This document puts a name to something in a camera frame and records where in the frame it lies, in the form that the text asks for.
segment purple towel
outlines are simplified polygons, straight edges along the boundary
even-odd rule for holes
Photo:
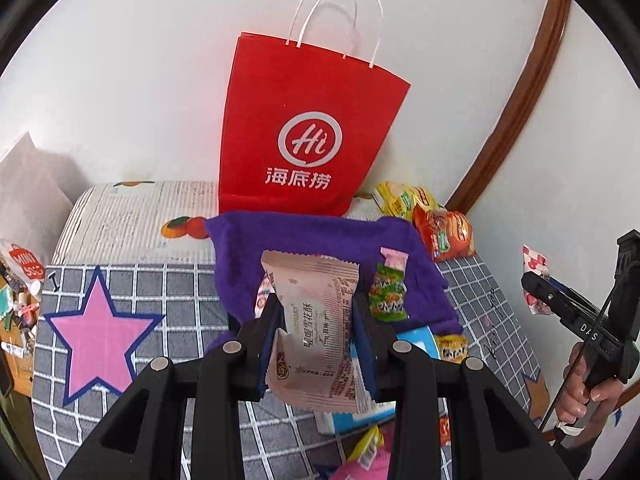
[[[409,254],[404,307],[410,319],[396,332],[428,325],[434,334],[461,333],[462,327],[444,295],[447,281],[431,260],[418,232],[406,220],[377,222],[345,218],[231,211],[206,221],[216,248],[216,288],[224,309],[241,324],[254,318],[255,297],[264,277],[264,250],[325,254],[360,264],[360,279],[370,287],[380,247]]]

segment pink star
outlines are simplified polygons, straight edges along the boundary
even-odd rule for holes
[[[45,319],[68,349],[63,401],[68,404],[97,383],[122,394],[136,375],[131,354],[162,316],[117,312],[96,267],[81,309]]]

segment wooden trim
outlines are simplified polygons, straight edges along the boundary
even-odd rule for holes
[[[447,202],[447,209],[466,214],[500,168],[545,87],[556,61],[571,0],[547,0],[529,58],[493,133],[488,137],[462,182]]]
[[[640,379],[622,392],[622,395],[620,395],[618,402],[616,402],[616,407],[613,408],[613,411],[615,412],[616,410],[619,410],[630,400],[635,399],[637,395],[640,395]],[[553,442],[556,439],[554,437],[553,430],[545,431],[542,435],[546,438],[547,442]]]

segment yellow snack bag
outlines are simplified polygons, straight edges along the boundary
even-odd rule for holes
[[[373,189],[371,194],[382,214],[404,218],[409,222],[413,219],[414,207],[419,206],[425,211],[438,207],[436,199],[425,187],[382,182]]]
[[[367,450],[369,451],[369,453],[371,453],[372,450],[383,447],[384,445],[385,437],[382,435],[382,431],[380,431],[380,428],[376,424],[358,441],[356,447],[354,447],[353,451],[351,451],[347,462],[359,460],[360,457],[362,457],[367,452]]]
[[[468,354],[468,343],[463,335],[435,335],[433,338],[443,361],[460,364]]]

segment star pattern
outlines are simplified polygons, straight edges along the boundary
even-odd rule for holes
[[[546,389],[545,378],[542,376],[542,370],[538,372],[537,379],[525,374],[523,374],[522,377],[524,378],[524,383],[531,399],[531,404],[529,406],[529,418],[533,421],[542,420],[550,402],[549,390]]]
[[[163,317],[116,311],[100,267],[95,267],[80,310],[44,316],[68,351],[63,404],[94,384],[121,395],[136,376],[131,355]]]

